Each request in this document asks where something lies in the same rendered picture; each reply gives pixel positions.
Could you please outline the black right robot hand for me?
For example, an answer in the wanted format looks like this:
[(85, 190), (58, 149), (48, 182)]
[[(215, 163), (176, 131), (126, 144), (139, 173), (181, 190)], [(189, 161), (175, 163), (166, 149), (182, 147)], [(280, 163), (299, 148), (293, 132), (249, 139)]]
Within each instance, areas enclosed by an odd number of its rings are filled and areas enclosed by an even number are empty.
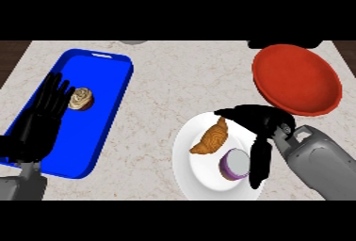
[(282, 125), (288, 127), (287, 137), (293, 135), (297, 127), (296, 119), (282, 109), (260, 104), (241, 104), (234, 108), (216, 110), (215, 114), (235, 121), (256, 133), (250, 148), (250, 187), (257, 189), (271, 175), (274, 147), (268, 139), (274, 137), (277, 128)]

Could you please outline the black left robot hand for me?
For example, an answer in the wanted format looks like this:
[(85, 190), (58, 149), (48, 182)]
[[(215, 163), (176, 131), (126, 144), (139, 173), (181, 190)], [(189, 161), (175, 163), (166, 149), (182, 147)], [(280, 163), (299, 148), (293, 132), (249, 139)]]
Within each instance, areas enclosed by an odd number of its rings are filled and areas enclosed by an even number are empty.
[(49, 73), (33, 105), (22, 111), (12, 132), (0, 136), (0, 157), (11, 162), (39, 162), (54, 150), (64, 116), (76, 88), (62, 74)]

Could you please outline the purple can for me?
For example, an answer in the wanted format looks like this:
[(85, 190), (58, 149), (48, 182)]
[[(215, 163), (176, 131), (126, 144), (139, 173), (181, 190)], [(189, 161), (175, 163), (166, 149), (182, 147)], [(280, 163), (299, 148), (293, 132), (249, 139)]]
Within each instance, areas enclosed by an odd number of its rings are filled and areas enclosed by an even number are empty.
[(229, 181), (250, 175), (250, 156), (241, 149), (231, 149), (220, 159), (220, 173)]

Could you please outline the red bowl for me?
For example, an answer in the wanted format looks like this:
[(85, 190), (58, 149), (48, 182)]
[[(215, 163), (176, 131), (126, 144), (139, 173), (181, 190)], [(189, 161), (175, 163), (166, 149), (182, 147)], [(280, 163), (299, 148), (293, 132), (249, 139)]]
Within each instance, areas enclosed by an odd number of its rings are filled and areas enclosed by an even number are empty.
[(253, 82), (266, 101), (294, 115), (328, 114), (343, 98), (340, 77), (318, 54), (291, 44), (263, 48), (251, 63)]

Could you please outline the white round plate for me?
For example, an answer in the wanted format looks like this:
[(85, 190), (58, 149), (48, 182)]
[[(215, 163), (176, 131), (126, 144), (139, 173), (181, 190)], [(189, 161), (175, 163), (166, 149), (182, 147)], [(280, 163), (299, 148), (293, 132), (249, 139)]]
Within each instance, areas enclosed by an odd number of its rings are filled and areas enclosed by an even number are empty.
[(213, 112), (201, 113), (179, 130), (173, 146), (173, 170), (178, 185), (189, 200), (256, 200), (265, 184), (253, 189), (250, 178), (229, 181), (219, 169), (220, 159), (231, 149), (237, 148), (250, 154), (256, 134), (232, 120), (226, 120), (228, 139), (219, 151), (213, 154), (189, 153), (219, 118)]

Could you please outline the blue rectangular tray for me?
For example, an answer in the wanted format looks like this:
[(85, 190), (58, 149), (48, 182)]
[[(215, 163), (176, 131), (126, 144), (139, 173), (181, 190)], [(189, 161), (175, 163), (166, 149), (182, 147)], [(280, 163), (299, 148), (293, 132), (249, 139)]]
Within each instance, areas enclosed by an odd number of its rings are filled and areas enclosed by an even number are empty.
[(62, 73), (71, 87), (92, 90), (93, 104), (86, 110), (67, 109), (55, 148), (40, 164), (42, 172), (82, 179), (96, 166), (133, 65), (127, 56), (70, 49), (62, 53), (52, 72)]

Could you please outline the brown croissant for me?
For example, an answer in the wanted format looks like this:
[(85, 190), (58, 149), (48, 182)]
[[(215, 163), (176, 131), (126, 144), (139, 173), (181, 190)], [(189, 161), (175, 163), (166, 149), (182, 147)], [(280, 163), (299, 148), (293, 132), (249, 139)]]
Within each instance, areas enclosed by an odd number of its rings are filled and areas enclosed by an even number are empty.
[(228, 139), (226, 119), (219, 118), (217, 123), (207, 129), (200, 143), (192, 147), (189, 153), (212, 154), (223, 147)]

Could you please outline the cream frosted cupcake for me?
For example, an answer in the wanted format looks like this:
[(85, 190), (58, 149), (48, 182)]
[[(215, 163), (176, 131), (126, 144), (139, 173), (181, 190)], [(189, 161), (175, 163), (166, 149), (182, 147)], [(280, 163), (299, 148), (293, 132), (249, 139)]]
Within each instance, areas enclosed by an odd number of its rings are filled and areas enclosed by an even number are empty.
[(95, 102), (92, 90), (89, 88), (77, 88), (70, 99), (68, 107), (73, 110), (86, 111)]

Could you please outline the black appliance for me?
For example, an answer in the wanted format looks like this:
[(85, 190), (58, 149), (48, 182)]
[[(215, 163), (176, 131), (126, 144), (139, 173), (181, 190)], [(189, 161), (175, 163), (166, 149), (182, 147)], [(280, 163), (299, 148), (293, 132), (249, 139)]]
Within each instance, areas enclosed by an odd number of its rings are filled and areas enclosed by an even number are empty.
[(314, 49), (321, 45), (321, 40), (250, 40), (250, 49), (263, 49), (277, 44), (290, 44), (306, 49)]

